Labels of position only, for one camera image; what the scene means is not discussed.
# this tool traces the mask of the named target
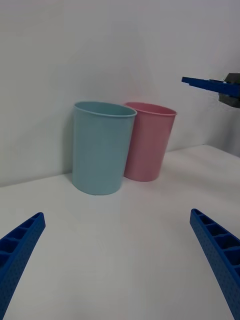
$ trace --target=white wall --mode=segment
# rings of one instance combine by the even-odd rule
[[[168,149],[240,153],[240,113],[182,76],[240,72],[239,0],[1,0],[0,185],[71,170],[74,102],[178,111]]]

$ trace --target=white table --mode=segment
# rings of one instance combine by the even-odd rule
[[[0,238],[36,212],[39,239],[4,320],[231,320],[189,224],[198,208],[240,238],[240,158],[202,145],[160,178],[88,195],[59,175],[0,188]]]

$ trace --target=cup rim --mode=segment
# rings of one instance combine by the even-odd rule
[[[144,114],[156,115],[156,116],[161,116],[161,117],[175,117],[178,114],[175,110],[172,110],[172,109],[167,108],[165,106],[162,106],[159,104],[154,104],[154,103],[129,101],[129,102],[124,103],[124,105],[128,108],[135,109],[137,112],[142,112]],[[155,107],[160,107],[162,110],[164,109],[166,111],[169,111],[169,113],[141,110],[141,109],[138,109],[137,105],[151,105],[151,106],[155,106]]]
[[[90,111],[90,110],[85,110],[81,107],[79,107],[80,104],[82,103],[98,103],[98,104],[105,104],[105,105],[113,105],[113,106],[118,106],[118,107],[122,107],[124,109],[130,109],[132,110],[132,114],[108,114],[108,113],[99,113],[99,112],[94,112],[94,111]],[[79,101],[79,102],[76,102],[74,104],[74,108],[76,110],[79,110],[79,111],[82,111],[82,112],[85,112],[85,113],[88,113],[88,114],[92,114],[92,115],[97,115],[97,116],[100,116],[100,117],[110,117],[110,118],[131,118],[131,117],[135,117],[137,115],[137,111],[128,106],[128,105],[123,105],[123,104],[118,104],[118,103],[111,103],[111,102],[105,102],[105,101],[95,101],[95,100],[84,100],[84,101]]]

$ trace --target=pink cup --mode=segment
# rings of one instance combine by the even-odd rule
[[[177,112],[160,105],[128,102],[137,111],[124,176],[153,181],[160,173]]]

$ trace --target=plastic cup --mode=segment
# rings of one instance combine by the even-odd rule
[[[160,173],[176,112],[160,105],[128,102],[137,111],[124,176],[153,181]]]
[[[77,189],[108,195],[121,187],[136,114],[119,104],[75,104],[72,183]]]

